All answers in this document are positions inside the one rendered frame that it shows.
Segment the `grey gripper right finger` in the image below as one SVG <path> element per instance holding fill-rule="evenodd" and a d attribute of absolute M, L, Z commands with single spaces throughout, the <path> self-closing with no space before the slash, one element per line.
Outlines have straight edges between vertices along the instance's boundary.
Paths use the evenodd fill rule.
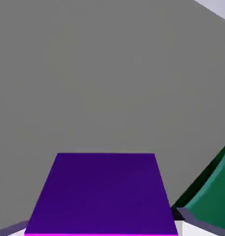
<path fill-rule="evenodd" d="M 185 207 L 171 210 L 178 236 L 225 236 L 225 229 L 197 220 Z"/>

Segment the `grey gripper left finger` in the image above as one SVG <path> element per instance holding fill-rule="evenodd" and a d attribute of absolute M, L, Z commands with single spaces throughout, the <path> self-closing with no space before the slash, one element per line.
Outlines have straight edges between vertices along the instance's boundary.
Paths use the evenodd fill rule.
<path fill-rule="evenodd" d="M 21 221 L 19 223 L 10 225 L 8 227 L 5 227 L 3 229 L 0 229 L 0 236 L 8 236 L 10 234 L 16 233 L 20 230 L 23 230 L 27 227 L 28 225 L 28 220 L 26 221 Z"/>

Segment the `small purple cube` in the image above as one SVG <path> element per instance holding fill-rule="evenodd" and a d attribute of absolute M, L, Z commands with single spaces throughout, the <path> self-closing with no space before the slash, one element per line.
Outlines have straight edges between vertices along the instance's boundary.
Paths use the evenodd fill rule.
<path fill-rule="evenodd" d="M 152 153 L 59 153 L 24 236 L 178 236 Z"/>

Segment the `large green box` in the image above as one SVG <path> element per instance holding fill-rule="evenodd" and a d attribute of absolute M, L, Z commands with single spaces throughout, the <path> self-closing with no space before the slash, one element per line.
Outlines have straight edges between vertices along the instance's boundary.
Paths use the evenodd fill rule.
<path fill-rule="evenodd" d="M 225 146 L 172 205 L 176 221 L 225 236 Z"/>

